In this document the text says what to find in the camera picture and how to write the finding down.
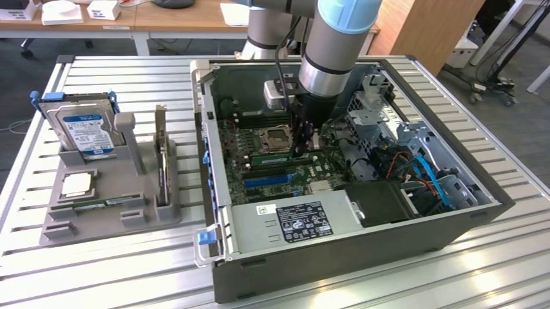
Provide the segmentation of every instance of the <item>wooden table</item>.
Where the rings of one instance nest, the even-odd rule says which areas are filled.
[[[116,21],[91,19],[82,5],[83,24],[43,26],[42,11],[32,21],[0,21],[0,37],[66,39],[132,39],[139,56],[150,55],[148,39],[246,39],[247,27],[230,27],[223,22],[221,3],[229,0],[197,0],[182,10],[160,8],[144,3],[123,8]],[[365,55],[377,26],[370,30],[362,54]]]

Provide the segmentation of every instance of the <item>hard drive label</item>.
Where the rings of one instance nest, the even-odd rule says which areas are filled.
[[[277,216],[287,243],[334,234],[321,201],[279,207]]]
[[[110,134],[102,129],[102,115],[70,116],[63,121],[80,152],[88,155],[112,152],[115,146]]]

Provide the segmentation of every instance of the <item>floor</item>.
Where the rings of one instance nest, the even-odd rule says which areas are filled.
[[[508,32],[498,40],[502,44],[516,32],[510,26]],[[0,188],[8,177],[10,169],[16,158],[24,135],[10,133],[2,128],[19,120],[30,119],[34,108],[28,94],[32,90],[43,90],[55,66],[59,54],[74,55],[135,55],[134,43],[130,40],[94,40],[94,48],[87,48],[83,40],[38,39],[31,50],[35,59],[27,60],[20,55],[20,39],[0,40]],[[179,40],[151,41],[152,55],[231,55],[242,50],[243,40]],[[442,71],[438,79],[453,92],[455,97],[465,102],[474,116],[484,122],[494,135],[501,139],[508,148],[514,152],[524,164],[532,169],[544,183],[550,186],[550,156],[544,155],[550,151],[550,85],[541,87],[540,94],[533,95],[525,91],[534,78],[550,64],[550,46],[536,39],[530,39],[504,71],[518,85],[516,93],[520,104],[512,108],[505,107],[501,95],[488,94],[485,101],[476,105],[468,104],[470,88],[451,74]],[[477,68],[468,66],[463,73],[476,76]],[[26,131],[28,124],[16,131]]]

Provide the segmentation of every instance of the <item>hard drive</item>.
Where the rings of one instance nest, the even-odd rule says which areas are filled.
[[[50,121],[66,151],[80,151],[84,159],[115,155],[115,146],[124,138],[115,129],[115,107],[107,95],[64,97],[63,102],[42,102],[40,109]]]

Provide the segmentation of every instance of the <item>motherboard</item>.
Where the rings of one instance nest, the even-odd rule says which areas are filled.
[[[286,124],[241,128],[225,119],[219,131],[234,205],[315,194],[354,180],[333,128],[321,135],[318,149],[299,158],[291,158]]]

